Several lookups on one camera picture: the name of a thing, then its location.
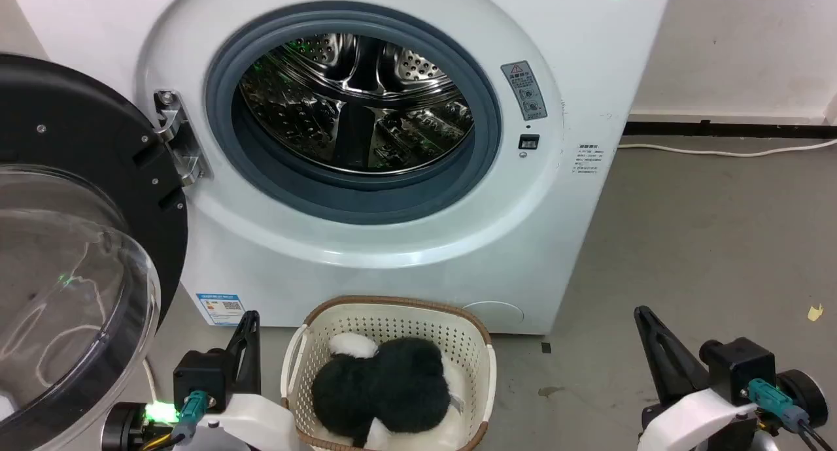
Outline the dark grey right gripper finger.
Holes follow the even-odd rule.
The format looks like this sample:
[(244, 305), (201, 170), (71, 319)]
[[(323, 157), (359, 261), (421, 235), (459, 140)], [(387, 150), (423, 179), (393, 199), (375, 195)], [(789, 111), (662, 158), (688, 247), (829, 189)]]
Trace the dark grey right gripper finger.
[(634, 309), (640, 340), (660, 405), (708, 388), (708, 371), (648, 306)]

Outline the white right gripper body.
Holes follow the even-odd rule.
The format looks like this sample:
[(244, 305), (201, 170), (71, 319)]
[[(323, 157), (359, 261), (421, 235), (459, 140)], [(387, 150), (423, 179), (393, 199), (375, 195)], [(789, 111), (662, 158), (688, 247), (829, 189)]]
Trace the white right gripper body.
[(756, 409), (748, 400), (732, 405), (711, 389), (691, 393), (649, 422), (638, 451), (690, 451), (739, 416), (754, 415)]

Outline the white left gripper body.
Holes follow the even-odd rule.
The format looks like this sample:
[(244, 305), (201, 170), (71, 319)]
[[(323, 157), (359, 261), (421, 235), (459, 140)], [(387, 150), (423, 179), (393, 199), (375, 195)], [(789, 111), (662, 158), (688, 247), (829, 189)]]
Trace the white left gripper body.
[(234, 394), (224, 412), (204, 415), (190, 451), (305, 451), (305, 443), (289, 410), (262, 395)]

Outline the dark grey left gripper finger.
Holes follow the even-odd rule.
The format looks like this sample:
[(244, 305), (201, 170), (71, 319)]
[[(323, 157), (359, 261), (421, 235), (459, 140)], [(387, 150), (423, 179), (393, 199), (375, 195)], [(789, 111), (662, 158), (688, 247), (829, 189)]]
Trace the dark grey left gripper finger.
[(231, 392), (260, 395), (262, 362), (260, 315), (257, 310), (245, 311), (226, 350), (232, 356)]

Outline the white front-load washing machine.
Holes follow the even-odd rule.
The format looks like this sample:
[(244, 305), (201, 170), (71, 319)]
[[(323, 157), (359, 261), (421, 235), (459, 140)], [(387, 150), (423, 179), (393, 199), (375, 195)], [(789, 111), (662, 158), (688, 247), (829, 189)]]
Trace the white front-load washing machine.
[[(228, 162), (205, 109), (207, 71), (228, 37), (269, 11), (315, 1), (380, 5), (464, 47), (502, 110), (496, 159), (452, 206), (404, 224), (339, 224), (266, 197)], [(12, 0), (42, 52), (131, 101), (159, 127), (153, 94), (180, 95), (207, 163), (185, 187), (188, 242), (179, 286), (236, 294), (264, 326), (302, 325), (344, 296), (462, 308), (520, 308), (504, 334), (553, 328), (669, 0)], [(527, 61), (548, 117), (525, 121), (500, 67)], [(519, 150), (538, 133), (537, 150)], [(605, 150), (573, 174), (578, 145)]]

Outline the blue energy label sticker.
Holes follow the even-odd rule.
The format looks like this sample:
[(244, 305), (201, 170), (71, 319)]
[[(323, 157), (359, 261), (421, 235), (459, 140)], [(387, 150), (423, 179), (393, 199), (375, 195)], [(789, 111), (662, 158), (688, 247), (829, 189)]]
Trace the blue energy label sticker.
[(207, 322), (215, 326), (236, 326), (246, 312), (236, 294), (198, 293), (196, 299)]

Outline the black and white plush toy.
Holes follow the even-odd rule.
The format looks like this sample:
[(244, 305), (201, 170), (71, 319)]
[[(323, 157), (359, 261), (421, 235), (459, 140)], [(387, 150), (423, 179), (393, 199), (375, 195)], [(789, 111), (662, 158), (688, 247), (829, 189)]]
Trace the black and white plush toy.
[(372, 451), (457, 451), (464, 444), (464, 380), (436, 343), (400, 337), (377, 344), (340, 333), (312, 380), (323, 430)]

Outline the cream laundry basket, brown rim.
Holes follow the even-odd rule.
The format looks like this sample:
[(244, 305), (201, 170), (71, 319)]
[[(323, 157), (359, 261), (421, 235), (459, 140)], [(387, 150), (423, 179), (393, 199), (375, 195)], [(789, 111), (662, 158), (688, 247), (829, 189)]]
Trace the cream laundry basket, brown rim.
[(281, 405), (295, 416), (312, 451), (365, 451), (329, 433), (314, 415), (311, 384), (330, 357), (332, 336), (353, 332), (381, 344), (400, 337), (434, 342), (454, 373), (454, 406), (441, 427), (395, 434), (386, 451), (477, 451), (496, 395), (496, 353), (487, 329), (470, 312), (424, 300), (344, 296), (314, 308), (290, 338), (281, 370)]

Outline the grey rubber door gasket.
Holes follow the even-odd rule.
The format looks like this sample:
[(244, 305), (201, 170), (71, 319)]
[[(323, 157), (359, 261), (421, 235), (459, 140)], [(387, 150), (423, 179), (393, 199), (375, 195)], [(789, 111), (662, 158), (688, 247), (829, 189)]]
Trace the grey rubber door gasket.
[[(239, 79), (264, 53), (322, 32), (379, 38), (427, 55), (469, 103), (472, 132), (445, 159), (397, 176), (330, 171), (281, 149), (248, 111), (239, 96)], [(205, 109), (215, 141), (243, 179), (278, 203), (339, 224), (404, 224), (445, 210), (487, 174), (502, 137), (496, 91), (463, 46), (424, 20), (355, 1), (289, 5), (242, 26), (228, 37), (207, 71)]]

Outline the round white filter cover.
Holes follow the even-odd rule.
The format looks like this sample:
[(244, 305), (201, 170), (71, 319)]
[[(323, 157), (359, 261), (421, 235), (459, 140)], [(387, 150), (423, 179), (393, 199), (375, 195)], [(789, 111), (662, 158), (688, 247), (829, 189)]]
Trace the round white filter cover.
[(525, 320), (523, 311), (515, 305), (497, 300), (481, 300), (462, 307), (475, 315), (490, 331), (504, 331)]

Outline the small text label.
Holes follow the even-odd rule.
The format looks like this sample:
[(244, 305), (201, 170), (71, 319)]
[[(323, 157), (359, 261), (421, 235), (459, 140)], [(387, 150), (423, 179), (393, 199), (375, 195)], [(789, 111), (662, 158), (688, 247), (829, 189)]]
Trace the small text label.
[(573, 174), (595, 175), (601, 170), (605, 150), (598, 144), (580, 144), (575, 152)]

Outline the metal door hinge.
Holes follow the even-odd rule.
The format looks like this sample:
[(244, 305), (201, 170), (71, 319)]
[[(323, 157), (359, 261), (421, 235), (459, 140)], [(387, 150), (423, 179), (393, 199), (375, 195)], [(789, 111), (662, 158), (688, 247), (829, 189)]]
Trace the metal door hinge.
[(173, 90), (153, 94), (159, 127), (156, 134), (167, 147), (180, 183), (188, 187), (206, 177), (207, 163), (180, 95)]

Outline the stainless steel washer drum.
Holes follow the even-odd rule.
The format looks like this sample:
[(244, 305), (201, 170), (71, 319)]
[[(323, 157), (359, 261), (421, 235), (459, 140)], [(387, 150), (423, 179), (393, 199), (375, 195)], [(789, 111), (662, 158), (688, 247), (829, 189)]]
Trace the stainless steel washer drum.
[(278, 147), (350, 175), (424, 170), (473, 130), (460, 88), (427, 55), (347, 32), (275, 47), (248, 67), (238, 88)]

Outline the black washer door, clear bowl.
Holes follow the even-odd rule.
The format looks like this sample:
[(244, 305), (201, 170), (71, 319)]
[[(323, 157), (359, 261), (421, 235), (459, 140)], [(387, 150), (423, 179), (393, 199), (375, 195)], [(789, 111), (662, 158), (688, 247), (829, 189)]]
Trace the black washer door, clear bowl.
[(60, 451), (111, 411), (187, 242), (158, 126), (84, 73), (0, 53), (0, 451)]

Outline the grey warning sticker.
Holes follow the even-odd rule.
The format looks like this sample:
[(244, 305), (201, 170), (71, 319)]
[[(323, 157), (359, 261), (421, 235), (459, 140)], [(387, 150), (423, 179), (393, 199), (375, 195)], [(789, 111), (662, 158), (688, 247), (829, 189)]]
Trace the grey warning sticker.
[(517, 100), (523, 120), (527, 122), (548, 117), (540, 87), (527, 61), (506, 63), (500, 70)]

